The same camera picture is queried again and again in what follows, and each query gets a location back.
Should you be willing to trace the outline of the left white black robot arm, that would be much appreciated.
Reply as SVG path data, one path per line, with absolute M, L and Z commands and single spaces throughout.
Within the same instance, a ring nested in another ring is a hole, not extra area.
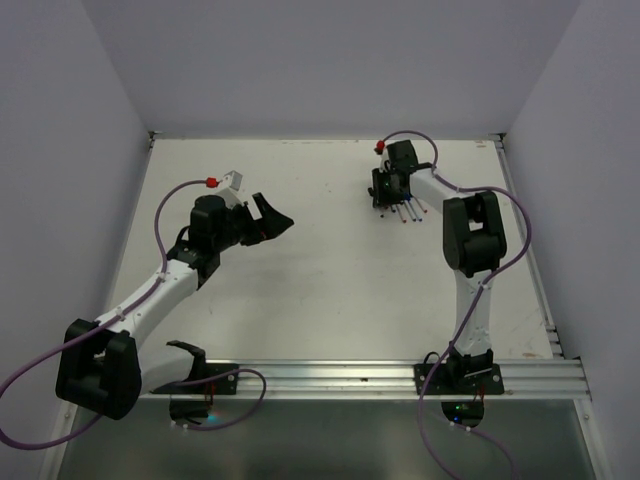
M 193 393 L 205 386 L 209 372 L 203 349 L 172 340 L 148 359 L 140 350 L 155 328 L 209 280 L 224 251 L 273 240 L 293 226 L 293 219 L 262 194 L 253 200 L 258 218 L 244 202 L 220 195 L 197 198 L 159 270 L 111 311 L 68 327 L 64 339 L 71 346 L 61 354 L 55 385 L 60 399 L 120 420 L 142 394 L 165 386 Z

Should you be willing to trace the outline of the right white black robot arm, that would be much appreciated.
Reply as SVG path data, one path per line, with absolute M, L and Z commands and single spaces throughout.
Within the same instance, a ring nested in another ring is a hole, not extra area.
M 501 394 L 490 339 L 491 275 L 501 266 L 507 242 L 500 203 L 489 189 L 455 187 L 435 165 L 418 160 L 411 141 L 380 140 L 374 151 L 380 166 L 372 170 L 369 194 L 377 209 L 423 203 L 442 217 L 442 250 L 456 282 L 456 324 L 445 352 L 414 366 L 416 390 L 425 395 L 464 395 L 484 390 Z

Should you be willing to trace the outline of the red cap pen middle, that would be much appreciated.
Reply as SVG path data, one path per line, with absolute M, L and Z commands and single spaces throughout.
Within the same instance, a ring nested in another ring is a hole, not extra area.
M 407 223 L 407 220 L 406 220 L 406 218 L 405 218 L 404 214 L 402 213 L 402 204 L 395 205 L 395 211 L 396 211 L 396 213 L 398 214 L 398 216 L 399 216 L 399 218 L 400 218 L 401 222 L 402 222 L 403 224 L 406 224 L 406 223 Z

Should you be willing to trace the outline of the blue tipped pen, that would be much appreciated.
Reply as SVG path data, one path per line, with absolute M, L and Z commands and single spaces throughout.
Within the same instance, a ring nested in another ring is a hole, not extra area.
M 418 221 L 418 222 L 422 222 L 422 221 L 423 221 L 423 217 L 422 217 L 422 216 L 419 214 L 419 212 L 416 210 L 416 208 L 414 207 L 413 203 L 412 203 L 412 202 L 409 202 L 409 203 L 410 203 L 410 205 L 409 205 L 409 206 L 411 207 L 411 209 L 412 209 L 412 211 L 413 211 L 413 214 L 415 215 L 415 217 L 416 217 L 417 221 Z

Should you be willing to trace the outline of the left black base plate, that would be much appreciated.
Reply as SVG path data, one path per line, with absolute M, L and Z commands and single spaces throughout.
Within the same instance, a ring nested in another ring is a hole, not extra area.
M 206 384 L 191 386 L 179 386 L 179 381 L 160 386 L 152 390 L 153 394 L 167 395 L 235 395 L 238 383 L 238 373 L 240 367 L 237 363 L 204 363 L 196 368 L 194 373 L 190 373 L 185 381 L 202 380 L 212 376 L 218 379 Z

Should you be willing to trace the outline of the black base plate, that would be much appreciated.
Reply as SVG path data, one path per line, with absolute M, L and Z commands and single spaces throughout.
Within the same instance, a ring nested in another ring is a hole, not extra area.
M 455 377 L 445 364 L 439 365 L 425 389 L 425 395 L 502 395 L 505 387 L 500 366 L 493 364 L 490 371 L 468 377 Z
M 185 381 L 202 380 L 212 376 L 218 379 L 206 384 L 191 386 L 179 386 L 179 381 L 160 386 L 152 390 L 153 394 L 167 395 L 235 395 L 238 383 L 238 373 L 240 367 L 237 363 L 204 363 L 196 368 L 194 373 L 190 373 Z

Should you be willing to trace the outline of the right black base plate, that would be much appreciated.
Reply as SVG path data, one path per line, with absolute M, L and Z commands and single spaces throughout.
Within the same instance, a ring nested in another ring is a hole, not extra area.
M 502 395 L 505 387 L 500 366 L 493 364 L 490 371 L 468 377 L 455 377 L 445 364 L 439 365 L 425 389 L 425 395 Z

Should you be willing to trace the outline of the aluminium mounting rail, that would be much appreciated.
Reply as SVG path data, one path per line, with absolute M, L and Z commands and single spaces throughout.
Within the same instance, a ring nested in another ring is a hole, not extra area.
M 414 400 L 413 360 L 241 360 L 266 377 L 267 400 Z M 497 400 L 585 400 L 578 360 L 500 360 L 505 393 Z

